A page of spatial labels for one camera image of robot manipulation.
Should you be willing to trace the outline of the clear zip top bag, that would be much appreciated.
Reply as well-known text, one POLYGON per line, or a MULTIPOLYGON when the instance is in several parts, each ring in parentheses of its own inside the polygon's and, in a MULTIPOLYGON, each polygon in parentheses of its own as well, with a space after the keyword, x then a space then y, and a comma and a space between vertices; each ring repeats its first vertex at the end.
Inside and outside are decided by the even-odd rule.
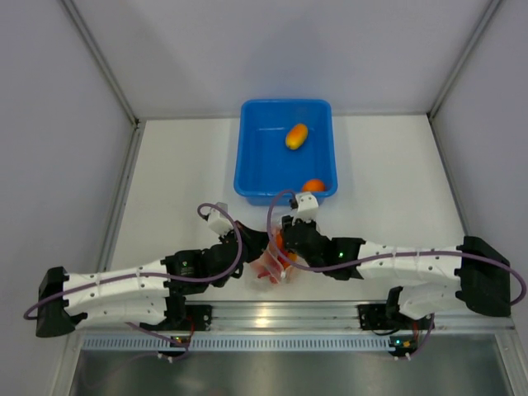
POLYGON ((248 265, 251 268, 251 275, 246 283, 254 290, 260 291, 290 284, 299 273, 299 269, 280 257, 270 243, 263 254, 248 265))

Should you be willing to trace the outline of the red fake chili pepper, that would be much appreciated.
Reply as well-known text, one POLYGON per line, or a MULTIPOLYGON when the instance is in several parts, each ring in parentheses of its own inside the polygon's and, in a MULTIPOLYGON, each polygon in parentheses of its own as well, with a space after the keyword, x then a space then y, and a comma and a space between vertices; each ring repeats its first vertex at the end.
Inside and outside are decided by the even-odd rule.
POLYGON ((257 279, 268 279, 274 285, 285 282, 290 276, 290 265, 281 257, 264 255, 254 267, 257 279))

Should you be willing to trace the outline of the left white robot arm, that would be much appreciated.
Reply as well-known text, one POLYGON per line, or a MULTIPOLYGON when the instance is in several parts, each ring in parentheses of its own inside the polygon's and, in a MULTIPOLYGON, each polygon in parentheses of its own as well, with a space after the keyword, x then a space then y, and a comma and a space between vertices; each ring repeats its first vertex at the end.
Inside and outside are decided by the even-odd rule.
POLYGON ((265 251, 268 236, 240 222, 204 249, 181 250, 129 270, 73 274, 49 269, 38 289, 35 334, 61 337, 80 328, 133 323, 147 331, 175 330, 186 297, 238 279, 265 251))

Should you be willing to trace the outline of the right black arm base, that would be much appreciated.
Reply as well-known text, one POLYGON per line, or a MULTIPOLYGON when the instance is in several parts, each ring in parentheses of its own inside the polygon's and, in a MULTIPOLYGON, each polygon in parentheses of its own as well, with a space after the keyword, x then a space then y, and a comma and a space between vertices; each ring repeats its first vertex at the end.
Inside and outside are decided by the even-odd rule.
POLYGON ((398 320, 387 316, 384 304, 360 304, 357 312, 362 330, 385 334, 403 328, 398 320))

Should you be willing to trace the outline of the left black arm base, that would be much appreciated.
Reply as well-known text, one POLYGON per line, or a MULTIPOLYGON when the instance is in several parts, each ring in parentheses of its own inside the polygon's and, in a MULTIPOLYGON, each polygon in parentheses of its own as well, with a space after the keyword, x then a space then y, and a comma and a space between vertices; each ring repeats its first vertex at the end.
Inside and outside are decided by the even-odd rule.
POLYGON ((206 331, 212 321, 213 307, 210 304, 184 304, 167 311, 163 328, 165 331, 206 331))

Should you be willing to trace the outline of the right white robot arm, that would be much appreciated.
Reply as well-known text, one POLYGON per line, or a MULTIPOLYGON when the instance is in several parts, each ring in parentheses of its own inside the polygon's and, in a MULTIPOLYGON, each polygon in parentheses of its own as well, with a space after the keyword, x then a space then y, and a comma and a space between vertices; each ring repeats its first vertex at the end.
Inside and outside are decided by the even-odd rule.
POLYGON ((329 238, 313 220, 281 220, 285 250, 312 272, 337 281, 390 279, 384 308, 396 328, 439 311, 466 307, 488 317, 511 313, 509 261, 483 239, 464 237, 454 247, 425 250, 391 247, 362 238, 329 238))

